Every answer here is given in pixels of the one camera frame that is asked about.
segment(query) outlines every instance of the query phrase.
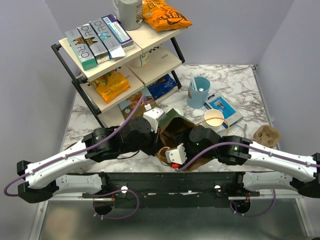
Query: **wooden shelf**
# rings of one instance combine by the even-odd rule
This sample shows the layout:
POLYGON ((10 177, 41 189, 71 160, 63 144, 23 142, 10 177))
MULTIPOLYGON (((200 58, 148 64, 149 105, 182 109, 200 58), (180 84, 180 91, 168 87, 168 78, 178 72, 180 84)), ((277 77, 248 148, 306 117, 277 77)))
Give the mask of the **wooden shelf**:
POLYGON ((164 46, 159 45, 149 51, 149 61, 143 67, 132 67, 130 62, 126 66, 140 79, 145 86, 170 73, 182 64, 181 60, 173 55, 164 46))
POLYGON ((122 75, 128 80, 130 88, 118 95, 110 103, 106 103, 104 99, 100 96, 100 94, 97 93, 96 90, 89 83, 81 84, 81 87, 83 88, 85 93, 91 98, 91 100, 101 110, 102 113, 105 113, 106 111, 121 103, 127 97, 144 88, 143 83, 125 65, 122 65, 116 70, 122 73, 122 75))
POLYGON ((101 121, 108 127, 119 126, 125 120, 121 113, 119 105, 114 106, 108 112, 99 115, 101 121))
POLYGON ((88 78, 88 81, 92 81, 97 79, 98 77, 102 76, 103 74, 106 74, 110 72, 113 69, 116 69, 120 67, 121 65, 125 64, 126 62, 140 56, 142 54, 141 48, 134 44, 134 49, 129 50, 125 53, 125 57, 119 58, 117 60, 111 59, 110 61, 105 61, 98 66, 85 71, 83 67, 81 66, 78 58, 76 57, 74 51, 72 50, 71 46, 68 43, 67 38, 59 40, 59 43, 63 47, 63 49, 66 51, 66 53, 72 58, 72 60, 75 62, 75 64, 81 69, 81 71, 84 73, 84 75, 88 78))
POLYGON ((172 94, 174 94, 176 91, 178 91, 178 86, 175 86, 174 88, 172 88, 168 93, 166 93, 165 95, 162 95, 161 97, 159 97, 157 100, 155 100, 156 104, 161 103, 162 101, 166 100, 168 97, 170 97, 172 94))
POLYGON ((127 32, 144 53, 164 43, 165 41, 177 36, 185 30, 186 28, 156 32, 149 24, 144 22, 140 28, 127 32))

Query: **white container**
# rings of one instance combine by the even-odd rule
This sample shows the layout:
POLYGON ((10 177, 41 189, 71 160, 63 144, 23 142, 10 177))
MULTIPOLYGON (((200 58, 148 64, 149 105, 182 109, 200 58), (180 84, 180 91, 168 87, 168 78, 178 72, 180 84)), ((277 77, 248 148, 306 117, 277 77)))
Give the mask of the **white container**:
POLYGON ((140 56, 136 57, 135 59, 129 62, 130 66, 134 68, 142 68, 145 66, 149 61, 149 51, 142 53, 140 56))
POLYGON ((178 107, 178 106, 174 106, 170 109, 168 109, 166 111, 166 113, 168 113, 171 109, 174 109, 179 115, 181 115, 182 117, 185 115, 184 111, 182 110, 182 108, 178 107))
POLYGON ((142 0, 113 0, 116 19, 124 30, 135 30, 144 23, 142 0))
POLYGON ((224 115, 222 114, 222 112, 216 109, 210 109, 206 111, 204 114, 204 120, 206 121, 203 122, 203 125, 212 130, 217 130, 224 122, 223 119, 224 119, 224 115))

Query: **metal sheet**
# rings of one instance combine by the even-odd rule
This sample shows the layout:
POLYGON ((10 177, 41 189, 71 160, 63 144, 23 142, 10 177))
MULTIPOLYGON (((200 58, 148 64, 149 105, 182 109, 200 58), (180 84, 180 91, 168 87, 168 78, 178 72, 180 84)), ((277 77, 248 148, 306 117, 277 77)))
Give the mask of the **metal sheet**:
MULTIPOLYGON (((252 200, 260 212, 270 199, 252 200)), ((132 209, 115 209, 123 216, 132 209)), ((306 231, 295 199, 278 199, 272 211, 258 218, 233 215, 229 208, 146 208, 116 221, 94 217, 91 201, 49 201, 41 240, 284 240, 306 231)))

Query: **white cup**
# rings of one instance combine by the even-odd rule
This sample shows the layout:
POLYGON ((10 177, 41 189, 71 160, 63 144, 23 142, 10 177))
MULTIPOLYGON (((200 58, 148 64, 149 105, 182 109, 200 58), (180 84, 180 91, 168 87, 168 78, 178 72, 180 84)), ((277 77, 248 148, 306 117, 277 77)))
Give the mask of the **white cup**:
POLYGON ((134 68, 142 68, 148 63, 148 61, 149 61, 149 51, 146 51, 140 56, 129 61, 129 64, 134 68))
POLYGON ((218 118, 224 119, 224 115, 222 114, 222 112, 216 109, 210 109, 206 111, 204 114, 204 120, 206 121, 203 122, 203 125, 212 130, 217 130, 224 122, 224 120, 218 119, 218 118))

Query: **cardboard box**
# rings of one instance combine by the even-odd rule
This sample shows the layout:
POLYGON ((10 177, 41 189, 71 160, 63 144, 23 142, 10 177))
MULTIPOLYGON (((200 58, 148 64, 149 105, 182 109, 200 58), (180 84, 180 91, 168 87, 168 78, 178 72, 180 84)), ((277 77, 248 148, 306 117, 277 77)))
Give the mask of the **cardboard box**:
POLYGON ((83 69, 89 70, 97 66, 96 59, 77 29, 65 32, 68 43, 81 63, 83 69))
POLYGON ((111 29, 113 35, 119 41, 125 52, 135 48, 134 41, 132 40, 132 38, 128 35, 126 30, 124 30, 120 26, 119 22, 115 19, 115 17, 112 14, 104 16, 102 17, 102 19, 106 23, 106 25, 111 29))
POLYGON ((102 43, 96 32, 92 29, 90 24, 87 23, 85 25, 78 26, 77 28, 93 53, 97 64, 102 64, 103 62, 110 60, 107 48, 102 43))
MULTIPOLYGON (((124 119, 127 119, 127 117, 130 115, 132 110, 135 108, 135 106, 137 105, 137 103, 142 95, 145 95, 147 102, 151 105, 151 107, 153 109, 157 107, 155 99, 152 97, 148 88, 144 87, 140 91, 138 91, 135 94, 128 97, 126 100, 119 103, 119 107, 120 107, 120 110, 122 112, 124 119)), ((142 101, 142 104, 138 107, 138 110, 134 113, 134 115, 132 117, 133 119, 138 116, 142 116, 146 112, 145 106, 143 104, 144 102, 145 101, 142 101)))
POLYGON ((122 58, 126 55, 120 43, 113 35, 109 27, 105 24, 102 18, 90 22, 91 27, 94 29, 100 40, 109 51, 111 59, 122 58))

